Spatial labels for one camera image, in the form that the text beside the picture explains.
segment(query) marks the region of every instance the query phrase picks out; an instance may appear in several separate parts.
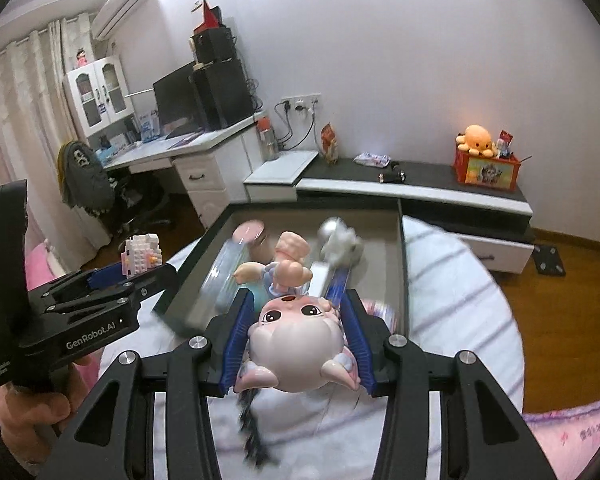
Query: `power outlet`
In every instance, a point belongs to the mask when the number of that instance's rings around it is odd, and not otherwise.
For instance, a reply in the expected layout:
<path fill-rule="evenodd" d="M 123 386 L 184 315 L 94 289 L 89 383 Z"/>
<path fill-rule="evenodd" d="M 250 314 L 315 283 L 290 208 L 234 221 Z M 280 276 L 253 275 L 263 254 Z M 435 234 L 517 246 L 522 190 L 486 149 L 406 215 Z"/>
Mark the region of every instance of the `power outlet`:
<path fill-rule="evenodd" d="M 289 101 L 291 104 L 291 111 L 296 110 L 297 106 L 301 106 L 303 110 L 299 111 L 307 111 L 311 110 L 312 106 L 315 103 L 315 108 L 318 109 L 320 104 L 322 103 L 322 95 L 321 94 L 304 94 L 304 95 L 294 95 L 291 97 L 283 97 L 281 102 Z"/>

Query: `wooden baseboard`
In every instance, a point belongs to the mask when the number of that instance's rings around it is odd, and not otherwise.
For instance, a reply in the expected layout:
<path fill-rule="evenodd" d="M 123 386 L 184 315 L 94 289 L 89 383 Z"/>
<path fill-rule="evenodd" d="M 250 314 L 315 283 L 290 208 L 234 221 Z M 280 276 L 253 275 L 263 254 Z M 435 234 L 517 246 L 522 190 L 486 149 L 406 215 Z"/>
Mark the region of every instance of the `wooden baseboard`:
<path fill-rule="evenodd" d="M 548 242 L 558 242 L 564 244 L 571 244 L 578 247 L 584 247 L 587 249 L 593 249 L 600 251 L 600 242 L 596 240 L 589 240 L 588 238 L 582 238 L 579 236 L 567 235 L 565 233 L 556 233 L 553 231 L 545 231 L 544 229 L 535 229 L 536 240 L 546 240 Z"/>

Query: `doll eye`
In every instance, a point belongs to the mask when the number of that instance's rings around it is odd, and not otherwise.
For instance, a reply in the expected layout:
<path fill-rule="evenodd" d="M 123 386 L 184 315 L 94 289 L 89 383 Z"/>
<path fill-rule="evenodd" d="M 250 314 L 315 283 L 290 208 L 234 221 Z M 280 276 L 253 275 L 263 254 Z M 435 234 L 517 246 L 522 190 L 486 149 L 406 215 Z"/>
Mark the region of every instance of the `doll eye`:
<path fill-rule="evenodd" d="M 270 323 L 271 321 L 277 321 L 282 316 L 279 310 L 269 310 L 262 318 L 263 322 Z"/>
<path fill-rule="evenodd" d="M 315 305 L 305 305 L 300 309 L 300 312 L 305 316 L 317 316 L 318 314 L 322 314 L 322 311 Z"/>

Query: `black braided rope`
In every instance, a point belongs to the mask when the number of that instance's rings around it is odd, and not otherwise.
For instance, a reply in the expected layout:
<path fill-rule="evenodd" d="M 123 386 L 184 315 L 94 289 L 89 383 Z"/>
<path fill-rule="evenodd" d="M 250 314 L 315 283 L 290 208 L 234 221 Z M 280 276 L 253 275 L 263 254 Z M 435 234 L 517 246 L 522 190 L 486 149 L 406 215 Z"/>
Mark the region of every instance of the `black braided rope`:
<path fill-rule="evenodd" d="M 251 411 L 251 403 L 259 393 L 260 390 L 257 388 L 242 391 L 238 397 L 238 404 L 242 407 L 242 411 L 240 412 L 240 432 L 245 434 L 247 439 L 244 443 L 245 459 L 247 462 L 253 463 L 257 468 L 263 468 L 269 463 L 277 465 L 278 461 L 270 455 L 266 444 L 262 442 L 260 431 L 258 430 L 258 419 L 253 411 Z"/>

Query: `wall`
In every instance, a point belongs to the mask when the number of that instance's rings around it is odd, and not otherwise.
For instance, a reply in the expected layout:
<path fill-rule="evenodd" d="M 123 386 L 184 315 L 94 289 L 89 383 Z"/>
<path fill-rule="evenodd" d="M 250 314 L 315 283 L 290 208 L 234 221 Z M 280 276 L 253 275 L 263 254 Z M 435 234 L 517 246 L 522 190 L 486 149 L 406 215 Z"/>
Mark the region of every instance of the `wall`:
<path fill-rule="evenodd" d="M 133 91 L 190 61 L 195 1 L 157 0 L 125 24 Z M 533 224 L 600 240 L 600 27 L 581 0 L 208 1 L 269 110 L 321 92 L 318 126 L 331 121 L 347 156 L 448 163 L 468 124 L 505 129 L 533 155 L 520 174 Z"/>

